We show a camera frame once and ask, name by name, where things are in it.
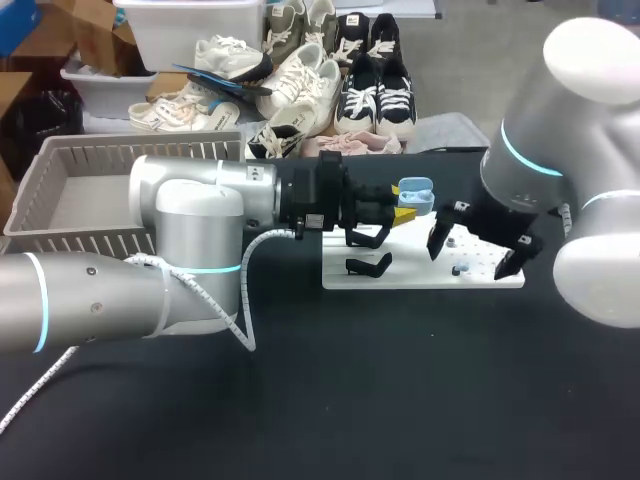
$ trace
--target white storage bin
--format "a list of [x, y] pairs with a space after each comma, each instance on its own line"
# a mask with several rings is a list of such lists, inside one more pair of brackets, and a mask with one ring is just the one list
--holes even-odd
[[114, 0], [124, 8], [142, 61], [152, 72], [193, 67], [198, 40], [235, 37], [260, 49], [265, 0]]
[[149, 77], [111, 77], [78, 73], [82, 64], [69, 60], [60, 76], [73, 83], [84, 103], [84, 110], [93, 117], [129, 118], [129, 106], [146, 102], [146, 94], [156, 75]]

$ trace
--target white shoelace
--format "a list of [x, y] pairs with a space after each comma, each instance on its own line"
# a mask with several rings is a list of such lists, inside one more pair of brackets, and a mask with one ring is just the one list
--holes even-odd
[[288, 138], [278, 138], [276, 133], [271, 129], [269, 124], [266, 124], [260, 133], [256, 135], [255, 142], [261, 144], [266, 150], [267, 155], [265, 158], [282, 158], [284, 156], [284, 150], [300, 138], [302, 134], [295, 135]]
[[271, 55], [273, 53], [273, 47], [276, 43], [285, 43], [287, 38], [291, 35], [291, 29], [287, 29], [284, 32], [273, 33], [273, 30], [269, 30], [267, 33], [267, 39], [262, 42], [262, 50], [267, 55]]
[[342, 61], [352, 63], [352, 60], [349, 58], [349, 54], [355, 50], [359, 50], [361, 46], [362, 40], [355, 40], [352, 42], [351, 40], [347, 40], [346, 38], [342, 37], [342, 40], [340, 40], [340, 45], [338, 46], [336, 51], [331, 54], [331, 58], [338, 62]]
[[247, 46], [247, 42], [238, 40], [234, 37], [221, 37], [220, 35], [216, 35], [216, 43], [221, 47], [231, 47], [233, 49], [243, 51], [253, 50], [252, 48]]
[[380, 53], [393, 53], [393, 48], [396, 46], [394, 40], [383, 42], [382, 40], [376, 40], [376, 43], [371, 50], [369, 50], [369, 56], [373, 58], [382, 58]]
[[198, 114], [207, 114], [207, 107], [198, 105], [197, 103], [175, 103], [166, 100], [159, 100], [156, 108], [156, 114], [162, 113], [161, 116], [169, 117], [175, 124], [191, 125]]
[[373, 116], [376, 115], [376, 87], [368, 87], [364, 90], [356, 90], [355, 88], [350, 88], [347, 90], [347, 103], [344, 108], [344, 112], [351, 112], [349, 118], [355, 120], [358, 114], [362, 111], [363, 108], [371, 109], [373, 112]]
[[393, 109], [401, 109], [401, 110], [409, 110], [410, 100], [411, 100], [411, 85], [406, 78], [402, 79], [407, 86], [407, 88], [401, 88], [398, 90], [393, 90], [391, 88], [385, 88], [384, 85], [380, 85], [379, 94], [380, 94], [380, 105], [381, 111], [393, 110]]
[[323, 37], [324, 37], [324, 33], [322, 32], [315, 32], [315, 33], [305, 32], [304, 43], [317, 43], [322, 47], [323, 41], [324, 41]]
[[316, 105], [322, 97], [322, 91], [328, 80], [326, 78], [320, 78], [316, 72], [309, 68], [306, 70], [305, 74], [307, 77], [305, 85], [300, 91], [300, 95], [298, 95], [296, 103], [309, 102]]
[[309, 67], [305, 66], [299, 58], [296, 58], [286, 68], [286, 71], [278, 80], [275, 89], [280, 91], [291, 102], [294, 102], [304, 89], [309, 76]]

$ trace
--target white cable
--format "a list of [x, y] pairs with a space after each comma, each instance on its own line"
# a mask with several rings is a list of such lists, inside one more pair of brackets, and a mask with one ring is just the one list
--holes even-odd
[[564, 228], [564, 237], [569, 236], [569, 232], [573, 228], [573, 220], [571, 220], [571, 207], [568, 203], [563, 203], [558, 207], [558, 213], [562, 217], [562, 228]]
[[2, 421], [0, 422], [0, 435], [2, 435], [2, 433], [13, 421], [13, 419], [16, 418], [16, 415], [20, 413], [20, 410], [22, 410], [22, 408], [26, 405], [26, 403], [29, 400], [31, 400], [31, 398], [36, 393], [38, 393], [38, 390], [44, 387], [44, 385], [49, 380], [51, 380], [51, 377], [53, 377], [55, 373], [58, 370], [60, 370], [65, 363], [67, 363], [67, 361], [72, 357], [74, 353], [76, 353], [77, 350], [78, 350], [78, 347], [68, 348], [67, 351], [64, 352], [64, 354], [58, 359], [58, 361], [54, 363], [49, 370], [47, 370], [47, 373], [41, 376], [40, 379], [36, 383], [34, 383], [29, 390], [27, 390], [27, 393], [25, 393], [22, 397], [20, 397], [20, 400], [16, 402], [16, 404], [11, 408], [11, 410], [9, 410], [9, 413], [7, 413], [2, 419]]
[[[207, 292], [203, 290], [203, 288], [198, 285], [198, 283], [193, 280], [193, 277], [189, 274], [182, 273], [176, 270], [174, 267], [169, 265], [160, 257], [154, 257], [152, 255], [144, 255], [138, 254], [134, 257], [128, 258], [125, 260], [127, 263], [131, 263], [134, 265], [148, 264], [153, 265], [154, 267], [161, 268], [163, 277], [166, 275], [168, 271], [172, 277], [177, 278], [180, 282], [182, 282], [187, 288], [191, 291], [199, 295], [205, 302], [211, 306], [213, 310], [224, 320], [224, 322], [229, 327], [229, 330], [233, 332], [233, 334], [242, 342], [242, 344], [249, 351], [254, 351], [256, 349], [256, 341], [255, 336], [253, 334], [253, 324], [251, 323], [251, 311], [249, 308], [249, 290], [247, 288], [247, 273], [249, 270], [249, 259], [251, 258], [251, 254], [265, 240], [270, 238], [291, 238], [295, 239], [295, 234], [291, 230], [270, 230], [268, 232], [263, 233], [262, 235], [258, 235], [253, 242], [249, 244], [247, 250], [244, 252], [242, 256], [242, 268], [240, 270], [240, 295], [242, 298], [242, 309], [244, 311], [244, 322], [247, 326], [247, 336], [245, 336], [240, 328], [234, 323], [234, 321], [226, 314], [226, 312], [218, 305], [218, 303], [211, 298]], [[161, 318], [159, 321], [159, 326], [164, 326], [166, 322], [166, 317], [163, 313], [161, 314]], [[31, 398], [38, 393], [38, 391], [56, 374], [58, 370], [62, 368], [62, 366], [69, 361], [69, 359], [73, 356], [74, 353], [78, 350], [78, 347], [70, 347], [68, 348], [64, 354], [58, 359], [56, 363], [54, 363], [47, 372], [38, 379], [33, 386], [27, 390], [27, 392], [20, 397], [20, 400], [16, 402], [16, 404], [9, 410], [2, 421], [0, 421], [0, 435], [5, 431], [5, 429], [9, 426], [9, 424], [13, 421], [13, 419], [20, 413], [23, 407], [27, 404]]]
[[251, 254], [265, 240], [270, 238], [291, 238], [295, 240], [296, 235], [291, 230], [269, 230], [258, 235], [253, 242], [249, 244], [242, 256], [242, 268], [240, 270], [240, 297], [242, 298], [242, 311], [244, 312], [244, 323], [247, 326], [247, 335], [253, 338], [253, 323], [251, 322], [251, 309], [249, 308], [249, 288], [247, 284], [247, 276], [249, 271], [249, 258]]
[[253, 352], [256, 349], [256, 342], [254, 338], [247, 338], [242, 330], [235, 324], [235, 322], [231, 319], [227, 312], [225, 312], [218, 302], [216, 302], [211, 295], [209, 295], [199, 284], [193, 279], [193, 275], [189, 273], [183, 273], [179, 271], [177, 268], [169, 265], [160, 257], [155, 257], [153, 255], [146, 255], [144, 253], [138, 253], [131, 258], [127, 258], [125, 260], [127, 263], [131, 263], [134, 265], [151, 265], [156, 268], [168, 268], [171, 276], [178, 279], [182, 282], [189, 290], [202, 298], [211, 309], [227, 324], [227, 327], [233, 334], [236, 336], [240, 343], [242, 343], [247, 350]]

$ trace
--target floor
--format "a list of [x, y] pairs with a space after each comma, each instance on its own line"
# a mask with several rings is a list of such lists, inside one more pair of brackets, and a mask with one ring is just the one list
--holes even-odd
[[442, 20], [399, 20], [418, 116], [461, 112], [489, 137], [546, 36], [595, 0], [441, 0]]

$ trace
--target white sneaker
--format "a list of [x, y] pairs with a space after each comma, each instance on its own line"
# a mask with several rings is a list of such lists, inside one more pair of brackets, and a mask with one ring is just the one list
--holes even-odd
[[161, 98], [155, 104], [131, 105], [129, 121], [140, 133], [222, 130], [235, 124], [240, 112], [236, 105], [226, 102], [220, 104], [212, 116], [207, 113], [206, 107], [195, 103], [169, 102]]
[[342, 76], [335, 60], [327, 60], [317, 72], [308, 70], [307, 76], [307, 83], [294, 103], [308, 102], [316, 107], [316, 124], [308, 135], [314, 137], [326, 130], [333, 120]]
[[310, 103], [300, 102], [278, 110], [247, 142], [244, 157], [250, 160], [286, 157], [309, 135], [315, 123], [316, 109]]
[[233, 37], [214, 36], [196, 43], [194, 67], [233, 82], [255, 82], [273, 71], [266, 53], [259, 52]]
[[318, 70], [322, 64], [323, 48], [317, 43], [307, 43], [293, 52], [262, 84], [272, 94], [256, 98], [256, 107], [269, 119], [284, 107], [296, 101], [307, 83], [307, 70]]
[[197, 103], [203, 107], [208, 107], [218, 100], [219, 96], [197, 83], [187, 82], [179, 92], [162, 93], [155, 97], [150, 103], [155, 103], [160, 99], [174, 103]]

